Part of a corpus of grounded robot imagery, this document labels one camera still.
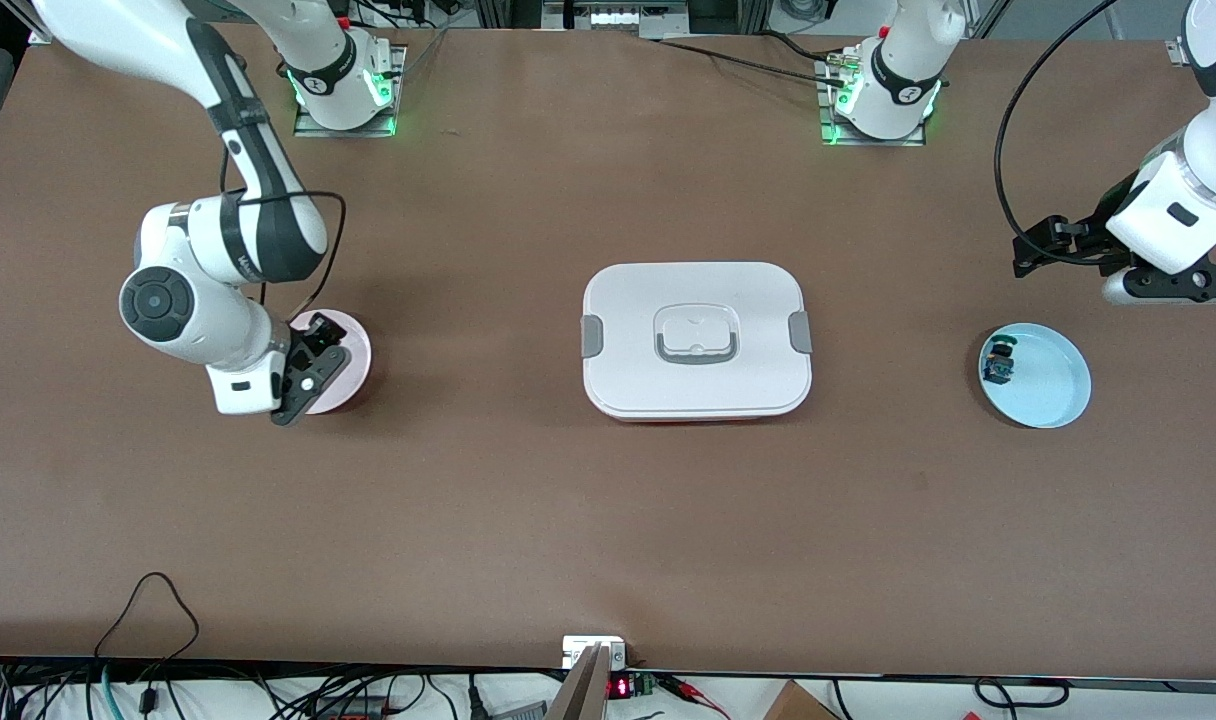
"brown table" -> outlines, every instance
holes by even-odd
[[[161,569],[191,656],[548,665],[618,632],[651,666],[1216,677],[1216,306],[1012,279],[989,163],[1037,45],[961,46],[928,147],[837,150],[806,83],[585,32],[449,33],[396,137],[294,140],[269,41],[224,32],[308,186],[351,202],[323,305],[365,320],[375,377],[283,431],[135,341],[134,229],[214,192],[219,145],[168,88],[29,51],[0,118],[0,653],[90,652]],[[1201,106],[1156,43],[1069,45],[1012,126],[1019,218],[1091,209]],[[586,281],[694,259],[799,279],[794,414],[586,400]],[[978,400],[983,333],[1018,320],[1092,365],[1069,428]],[[109,651],[185,634],[152,587]]]

